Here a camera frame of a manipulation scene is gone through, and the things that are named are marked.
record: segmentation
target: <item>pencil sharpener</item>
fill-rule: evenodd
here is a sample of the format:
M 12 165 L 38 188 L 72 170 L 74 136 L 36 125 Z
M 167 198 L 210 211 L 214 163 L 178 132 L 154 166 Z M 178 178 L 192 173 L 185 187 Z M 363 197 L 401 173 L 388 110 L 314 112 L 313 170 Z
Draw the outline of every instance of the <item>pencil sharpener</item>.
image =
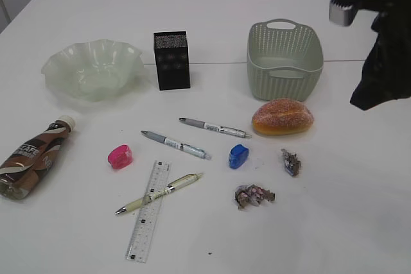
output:
M 242 144 L 238 144 L 230 151 L 229 165 L 231 169 L 239 168 L 249 157 L 249 150 Z

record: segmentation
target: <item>bottle cap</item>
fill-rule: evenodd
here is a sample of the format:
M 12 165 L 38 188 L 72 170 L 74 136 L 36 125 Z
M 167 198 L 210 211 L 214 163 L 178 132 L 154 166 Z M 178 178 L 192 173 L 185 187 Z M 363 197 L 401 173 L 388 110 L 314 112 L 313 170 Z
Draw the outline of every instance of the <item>bottle cap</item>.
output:
M 69 125 L 71 131 L 73 131 L 74 127 L 76 126 L 76 122 L 74 121 L 74 119 L 70 116 L 67 116 L 67 115 L 62 115 L 57 120 L 60 120 L 60 121 L 63 121 L 65 123 L 67 123 Z

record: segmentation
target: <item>light green basket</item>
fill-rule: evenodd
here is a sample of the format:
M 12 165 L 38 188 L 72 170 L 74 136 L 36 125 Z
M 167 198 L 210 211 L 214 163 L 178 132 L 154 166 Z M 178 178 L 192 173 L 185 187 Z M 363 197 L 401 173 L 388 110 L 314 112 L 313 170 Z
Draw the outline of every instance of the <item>light green basket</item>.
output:
M 287 22 L 294 29 L 269 28 Z M 288 19 L 260 22 L 251 27 L 247 70 L 252 94 L 258 99 L 305 101 L 317 84 L 324 57 L 313 28 Z

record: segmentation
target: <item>sugared bun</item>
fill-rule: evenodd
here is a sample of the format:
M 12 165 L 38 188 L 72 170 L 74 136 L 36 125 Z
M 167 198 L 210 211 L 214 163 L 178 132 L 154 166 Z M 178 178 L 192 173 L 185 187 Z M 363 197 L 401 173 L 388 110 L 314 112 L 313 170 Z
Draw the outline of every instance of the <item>sugared bun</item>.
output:
M 274 99 L 252 116 L 252 125 L 264 135 L 286 135 L 308 130 L 314 123 L 311 112 L 293 99 Z

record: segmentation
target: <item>black cloth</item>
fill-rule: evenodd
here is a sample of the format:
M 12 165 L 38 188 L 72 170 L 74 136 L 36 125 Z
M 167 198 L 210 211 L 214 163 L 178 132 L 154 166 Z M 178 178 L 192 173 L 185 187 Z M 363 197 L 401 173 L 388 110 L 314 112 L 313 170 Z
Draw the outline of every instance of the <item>black cloth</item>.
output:
M 381 12 L 371 29 L 378 37 L 350 100 L 362 110 L 411 96 L 411 5 Z

